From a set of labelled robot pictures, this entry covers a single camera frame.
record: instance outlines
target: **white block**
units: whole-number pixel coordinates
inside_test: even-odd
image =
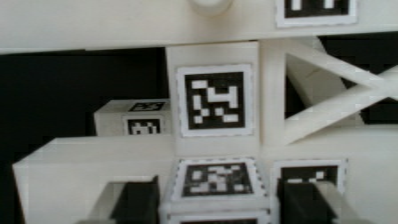
[[[170,133],[167,99],[111,100],[94,113],[97,136]]]
[[[12,166],[26,224],[103,219],[95,203],[110,182],[149,182],[158,175],[163,195],[172,140],[170,135],[142,135],[49,142]]]
[[[257,153],[257,53],[259,47],[255,41],[167,48],[177,155],[252,155]],[[220,77],[218,74],[232,72],[243,74],[243,84],[239,81],[231,81],[236,77],[239,78],[239,75],[218,78],[220,82],[215,84],[211,80],[216,80],[216,77]],[[188,114],[191,112],[188,108],[190,104],[186,104],[188,93],[184,90],[184,82],[191,82],[197,88],[207,86],[206,89],[191,90],[191,92],[202,91],[209,96],[199,99],[199,94],[193,94],[191,111],[207,109],[209,117],[195,117],[195,115],[191,123],[188,120]],[[243,117],[236,117],[231,112],[236,106],[245,110]],[[234,125],[238,124],[236,121],[245,121],[245,124],[241,127],[232,128],[220,128],[213,124],[213,126],[206,126],[209,124],[209,118],[216,119],[218,124],[225,123],[227,125]]]

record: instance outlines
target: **white plastic structure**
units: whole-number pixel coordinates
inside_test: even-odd
[[[357,23],[277,28],[275,0],[234,0],[215,17],[186,0],[3,0],[0,53],[113,49],[398,30],[398,1],[357,0]]]
[[[216,16],[227,10],[232,0],[188,0],[188,2],[202,16]]]
[[[280,1],[234,0],[213,17],[197,14],[206,14],[211,10],[206,7],[191,8],[193,2],[188,1],[1,2],[0,21],[7,22],[0,22],[0,53],[78,48],[167,47],[172,134],[56,139],[14,164],[26,224],[85,222],[106,183],[147,181],[154,175],[159,177],[163,214],[172,214],[170,219],[163,218],[163,224],[206,221],[213,217],[231,220],[231,213],[220,210],[209,216],[199,210],[197,216],[179,213],[181,209],[195,209],[197,202],[186,208],[175,206],[175,201],[170,202],[177,173],[174,164],[179,164],[179,160],[190,161],[204,157],[252,157],[264,163],[259,171],[264,170],[266,173],[271,173],[275,161],[348,161],[344,198],[357,216],[376,224],[396,222],[398,127],[332,125],[383,98],[398,99],[396,68],[374,76],[325,52],[282,38],[394,31],[398,1],[344,0],[353,4],[350,6],[355,7],[355,14],[337,23],[326,22],[326,27],[312,26],[325,24],[325,21],[310,24],[318,20],[314,18],[305,21],[305,26],[300,24],[300,27],[278,27],[277,2]],[[300,11],[305,0],[291,0],[291,3],[293,11]],[[335,1],[323,0],[323,8],[332,9],[334,3]],[[286,73],[291,75],[286,67],[287,70],[294,67],[293,64],[287,65],[291,57],[358,85],[346,91],[337,91],[337,95],[321,102],[312,101],[309,108],[286,119],[284,78]],[[218,69],[223,66],[232,67],[234,71],[227,70],[223,75],[216,72],[207,74],[207,68]],[[197,77],[188,75],[190,69],[199,71]],[[181,91],[179,76],[191,82],[186,92]],[[305,82],[298,81],[294,84],[303,89]],[[190,105],[181,101],[193,102],[191,114]],[[142,126],[136,125],[135,129],[122,126],[122,121],[129,119],[129,115],[122,116],[127,110],[129,108],[120,113],[113,111],[117,115],[111,115],[110,123],[117,123],[117,135],[122,130],[142,132]],[[238,114],[250,115],[243,123],[248,132],[234,133],[232,136],[227,133],[209,133],[211,136],[184,135],[181,124],[188,117],[193,118],[191,127],[209,127],[215,130],[220,122],[207,127],[200,126],[206,117],[222,118],[223,124],[241,126],[241,119],[234,116]],[[323,178],[321,172],[314,175],[314,179]],[[266,182],[268,180],[262,181],[264,189],[270,189]],[[193,188],[193,191],[204,190],[206,187]],[[216,208],[220,202],[229,205],[229,201],[211,201],[206,206]],[[275,194],[255,203],[252,211],[238,211],[241,207],[236,209],[236,217],[255,217],[259,223],[270,218],[271,224],[278,224]]]
[[[310,61],[325,70],[332,70],[335,74],[367,86],[346,90],[353,95],[341,93],[335,96],[337,100],[330,99],[312,105],[302,112],[314,114],[305,116],[305,120],[293,119],[302,117],[302,113],[284,119],[286,54]],[[195,56],[200,58],[197,64],[191,63]],[[167,57],[170,58],[168,63],[175,65],[168,67],[170,74],[175,74],[174,69],[179,65],[186,67],[184,61],[191,63],[190,66],[209,65],[211,61],[206,64],[204,60],[213,60],[213,65],[252,63],[254,71],[257,68],[257,84],[261,85],[261,89],[254,91],[261,100],[254,108],[255,127],[259,127],[254,133],[257,134],[232,138],[184,139],[179,132],[174,132],[174,135],[56,139],[14,164],[26,223],[74,224],[87,220],[99,193],[106,183],[115,180],[145,181],[158,175],[161,202],[165,202],[165,186],[167,182],[168,184],[174,182],[172,164],[181,158],[175,159],[175,154],[184,155],[183,159],[200,158],[206,155],[206,157],[218,156],[218,158],[257,155],[255,158],[264,163],[268,174],[273,163],[280,160],[348,160],[346,202],[360,219],[376,224],[394,223],[398,127],[390,125],[337,128],[326,126],[332,121],[357,112],[364,106],[362,102],[369,103],[382,97],[394,96],[394,89],[390,89],[394,69],[374,77],[310,47],[282,39],[261,40],[259,44],[245,42],[179,46],[167,49]],[[172,82],[175,79],[170,81],[170,89],[175,91]],[[170,92],[170,97],[172,110],[175,110],[175,92]],[[318,110],[319,105],[330,112]],[[51,183],[51,190],[47,190],[46,183]],[[270,207],[271,223],[277,224],[275,195],[270,195],[270,202],[273,206]]]
[[[111,100],[94,113],[94,121],[97,136],[168,134],[168,100]]]

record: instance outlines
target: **black background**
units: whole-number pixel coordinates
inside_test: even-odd
[[[398,64],[398,32],[321,37],[326,51],[380,73]],[[92,136],[92,113],[110,99],[167,98],[161,48],[0,56],[0,223],[21,223],[10,164],[55,137]],[[286,88],[287,113],[302,110]],[[366,123],[398,123],[389,100]]]

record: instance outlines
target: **white base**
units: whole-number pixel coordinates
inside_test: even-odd
[[[394,223],[398,128],[326,128],[289,146],[264,146],[275,160],[348,158],[344,197],[360,219]],[[161,193],[174,164],[172,136],[56,139],[14,164],[26,224],[74,224],[88,219],[110,181],[159,176]]]

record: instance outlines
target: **white panel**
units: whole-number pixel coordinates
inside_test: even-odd
[[[398,30],[398,1],[360,0],[357,24],[300,29],[277,29],[275,2],[234,0],[225,13],[207,18],[186,0],[1,0],[0,52],[133,48]]]

